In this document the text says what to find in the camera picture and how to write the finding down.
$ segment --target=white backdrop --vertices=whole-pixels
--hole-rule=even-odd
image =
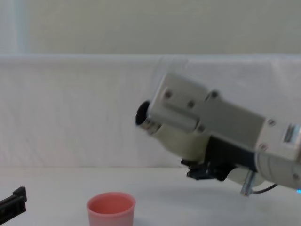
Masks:
[[[0,52],[301,53],[299,0],[0,0]]]
[[[300,55],[182,56],[225,99],[301,122]],[[176,56],[0,57],[0,166],[178,166],[134,125]]]

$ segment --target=cylindrical joint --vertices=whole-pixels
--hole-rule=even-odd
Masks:
[[[161,124],[154,122],[147,117],[147,110],[149,106],[149,101],[145,101],[140,105],[135,116],[135,122],[137,126],[140,126],[142,129],[146,130],[150,135],[152,135],[158,131],[158,129],[161,127]]]
[[[301,165],[298,162],[260,152],[256,153],[255,162],[258,173],[266,180],[292,189],[301,189]]]
[[[240,193],[243,196],[249,197],[249,195],[252,193],[252,188],[254,186],[255,177],[256,177],[255,172],[253,172],[253,171],[248,172],[245,183],[240,191]]]

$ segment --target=cup rim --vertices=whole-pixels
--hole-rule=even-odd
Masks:
[[[127,210],[125,210],[125,211],[122,211],[122,212],[119,212],[119,213],[112,213],[112,214],[97,213],[97,212],[94,212],[90,209],[89,206],[91,205],[92,202],[94,202],[96,199],[99,199],[103,196],[108,196],[108,195],[117,195],[117,196],[127,198],[131,201],[132,206],[130,208],[128,208]],[[126,214],[130,213],[131,211],[134,210],[135,205],[136,205],[136,199],[133,196],[131,196],[130,194],[127,194],[127,193],[124,193],[124,192],[105,192],[105,193],[101,193],[101,194],[98,194],[96,196],[93,196],[91,199],[89,199],[89,201],[87,202],[87,210],[88,210],[89,214],[92,214],[96,217],[114,218],[114,217],[120,217],[120,216],[123,216],[123,215],[126,215]]]

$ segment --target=black clamp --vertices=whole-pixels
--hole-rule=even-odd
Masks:
[[[0,225],[26,211],[27,201],[25,187],[19,187],[13,195],[0,201]]]

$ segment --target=black object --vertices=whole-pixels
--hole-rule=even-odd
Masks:
[[[237,167],[257,172],[254,155],[252,151],[211,136],[203,164],[187,160],[182,160],[181,163],[189,167],[187,176],[190,178],[224,181],[228,174]]]
[[[144,101],[138,108],[135,116],[135,122],[137,126],[140,126],[146,120],[147,110],[149,109],[150,104],[150,101]]]
[[[12,196],[0,201],[0,225],[25,212],[26,201],[25,187],[19,187]]]

